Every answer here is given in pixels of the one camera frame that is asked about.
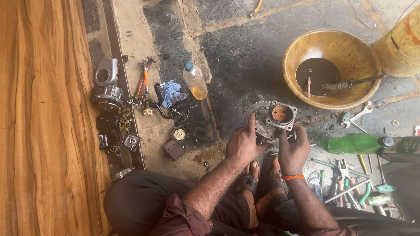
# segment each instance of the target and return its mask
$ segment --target sleeve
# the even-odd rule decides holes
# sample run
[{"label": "sleeve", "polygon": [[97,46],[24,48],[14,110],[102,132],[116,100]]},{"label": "sleeve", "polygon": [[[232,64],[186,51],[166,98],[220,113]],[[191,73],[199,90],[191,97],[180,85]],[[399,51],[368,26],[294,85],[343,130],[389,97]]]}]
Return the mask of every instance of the sleeve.
[{"label": "sleeve", "polygon": [[358,236],[357,232],[350,228],[328,228],[320,231],[311,232],[308,236]]},{"label": "sleeve", "polygon": [[149,236],[204,236],[211,232],[213,222],[184,204],[178,195],[166,200],[163,216]]}]

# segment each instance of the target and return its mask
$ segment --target man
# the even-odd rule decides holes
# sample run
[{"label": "man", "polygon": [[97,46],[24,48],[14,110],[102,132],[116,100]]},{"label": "man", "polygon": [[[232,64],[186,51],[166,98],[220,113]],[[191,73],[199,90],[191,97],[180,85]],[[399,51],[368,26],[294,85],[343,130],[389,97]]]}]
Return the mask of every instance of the man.
[{"label": "man", "polygon": [[[300,235],[357,235],[354,229],[337,224],[302,178],[311,147],[305,128],[295,124],[292,131],[297,132],[295,142],[289,143],[284,130],[279,136],[278,158],[272,162],[267,183],[258,182],[260,167],[253,160],[271,144],[256,145],[254,113],[248,126],[230,137],[225,159],[196,185],[145,170],[127,174],[105,196],[110,225],[119,236],[249,235],[243,231],[263,236],[258,230],[264,224]],[[233,194],[227,194],[238,176],[231,188]],[[261,184],[266,194],[254,203],[256,187]],[[288,199],[288,191],[294,199]],[[358,215],[362,212],[337,208],[332,211],[336,216],[344,211],[342,215],[349,219],[363,218]],[[388,218],[378,216],[378,222]]]}]

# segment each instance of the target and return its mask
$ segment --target hand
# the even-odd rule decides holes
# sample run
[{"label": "hand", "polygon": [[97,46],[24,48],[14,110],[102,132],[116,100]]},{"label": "hand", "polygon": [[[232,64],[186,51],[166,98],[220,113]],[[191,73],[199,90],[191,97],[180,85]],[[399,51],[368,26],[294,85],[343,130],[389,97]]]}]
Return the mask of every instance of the hand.
[{"label": "hand", "polygon": [[257,146],[255,113],[251,113],[248,117],[248,126],[239,128],[229,138],[225,160],[232,160],[239,165],[239,168],[244,168],[259,154],[267,151],[272,146],[273,144],[271,143]]},{"label": "hand", "polygon": [[302,174],[302,166],[305,164],[311,151],[311,145],[308,142],[306,129],[299,124],[294,124],[291,132],[296,131],[297,140],[289,142],[286,130],[282,130],[279,141],[278,163],[281,173],[285,176],[294,176]]}]

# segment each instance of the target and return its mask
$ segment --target green bottle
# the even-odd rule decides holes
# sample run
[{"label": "green bottle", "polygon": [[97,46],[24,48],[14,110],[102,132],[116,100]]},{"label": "green bottle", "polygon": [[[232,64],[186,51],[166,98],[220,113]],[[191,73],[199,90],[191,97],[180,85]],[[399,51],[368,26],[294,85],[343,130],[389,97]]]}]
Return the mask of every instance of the green bottle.
[{"label": "green bottle", "polygon": [[381,147],[390,147],[394,144],[391,137],[377,138],[370,134],[350,134],[343,138],[328,140],[328,151],[334,154],[372,154]]}]

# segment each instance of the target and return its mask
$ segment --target blue bottle cap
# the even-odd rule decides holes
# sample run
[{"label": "blue bottle cap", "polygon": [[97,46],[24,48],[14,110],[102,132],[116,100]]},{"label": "blue bottle cap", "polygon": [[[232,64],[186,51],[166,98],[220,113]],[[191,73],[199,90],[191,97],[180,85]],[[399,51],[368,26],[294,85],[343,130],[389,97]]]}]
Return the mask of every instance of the blue bottle cap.
[{"label": "blue bottle cap", "polygon": [[186,71],[190,72],[190,71],[192,71],[192,69],[194,68],[194,66],[192,65],[191,62],[187,62],[187,63],[185,63],[184,68],[185,68]]}]

